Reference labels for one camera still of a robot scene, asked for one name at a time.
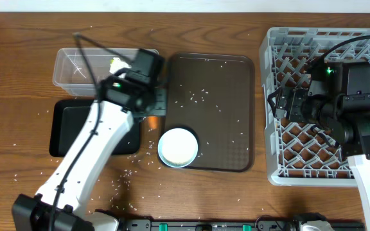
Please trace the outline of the light blue rice bowl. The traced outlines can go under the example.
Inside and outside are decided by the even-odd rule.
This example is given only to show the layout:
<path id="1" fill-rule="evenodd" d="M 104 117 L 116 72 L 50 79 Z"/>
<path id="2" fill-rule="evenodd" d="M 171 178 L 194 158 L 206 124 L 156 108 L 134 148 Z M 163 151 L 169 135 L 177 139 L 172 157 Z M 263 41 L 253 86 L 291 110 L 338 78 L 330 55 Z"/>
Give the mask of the light blue rice bowl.
<path id="1" fill-rule="evenodd" d="M 184 128 L 173 128 L 159 139 L 157 152 L 162 163 L 173 168 L 190 165 L 197 157 L 198 140 Z"/>

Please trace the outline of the white napkin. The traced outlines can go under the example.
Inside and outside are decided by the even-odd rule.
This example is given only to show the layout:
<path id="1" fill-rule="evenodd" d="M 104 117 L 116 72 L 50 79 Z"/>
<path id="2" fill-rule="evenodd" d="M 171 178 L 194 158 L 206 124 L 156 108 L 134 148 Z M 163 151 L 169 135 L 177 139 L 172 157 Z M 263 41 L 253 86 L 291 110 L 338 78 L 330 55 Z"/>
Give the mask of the white napkin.
<path id="1" fill-rule="evenodd" d="M 115 74 L 118 70 L 123 69 L 123 68 L 131 68 L 131 65 L 129 65 L 127 62 L 123 61 L 121 58 L 114 57 L 110 61 L 110 69 L 109 72 L 111 74 Z"/>

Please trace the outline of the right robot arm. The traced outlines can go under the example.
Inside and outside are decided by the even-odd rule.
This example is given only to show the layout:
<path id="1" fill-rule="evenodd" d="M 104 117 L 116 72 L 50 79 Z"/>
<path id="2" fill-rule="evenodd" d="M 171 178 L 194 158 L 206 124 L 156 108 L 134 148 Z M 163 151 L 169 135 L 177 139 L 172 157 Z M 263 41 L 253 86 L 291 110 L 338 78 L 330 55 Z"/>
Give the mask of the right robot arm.
<path id="1" fill-rule="evenodd" d="M 320 60 L 307 70 L 307 89 L 279 87 L 267 101 L 275 118 L 330 132 L 348 160 L 370 230 L 370 65 L 365 60 Z"/>

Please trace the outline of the orange carrot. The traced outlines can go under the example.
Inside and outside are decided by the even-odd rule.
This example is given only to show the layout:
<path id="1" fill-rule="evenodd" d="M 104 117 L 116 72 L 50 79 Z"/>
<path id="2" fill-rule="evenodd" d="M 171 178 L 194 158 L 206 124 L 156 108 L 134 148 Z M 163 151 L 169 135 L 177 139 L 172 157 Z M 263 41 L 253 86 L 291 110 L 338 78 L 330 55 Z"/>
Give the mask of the orange carrot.
<path id="1" fill-rule="evenodd" d="M 154 130 L 159 126 L 159 119 L 157 116 L 149 116 L 147 118 L 149 129 Z"/>

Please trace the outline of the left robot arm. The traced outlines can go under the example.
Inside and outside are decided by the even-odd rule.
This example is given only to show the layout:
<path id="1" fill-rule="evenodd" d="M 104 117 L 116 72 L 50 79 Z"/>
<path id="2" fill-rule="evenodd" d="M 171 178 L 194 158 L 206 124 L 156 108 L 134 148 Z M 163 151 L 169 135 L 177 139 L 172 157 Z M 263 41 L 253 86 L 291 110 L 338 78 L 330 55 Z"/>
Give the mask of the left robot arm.
<path id="1" fill-rule="evenodd" d="M 105 164 L 135 117 L 155 108 L 164 58 L 139 49 L 128 68 L 95 83 L 96 99 L 63 161 L 35 196 L 20 194 L 12 205 L 16 230 L 117 230 L 119 219 L 87 202 Z"/>

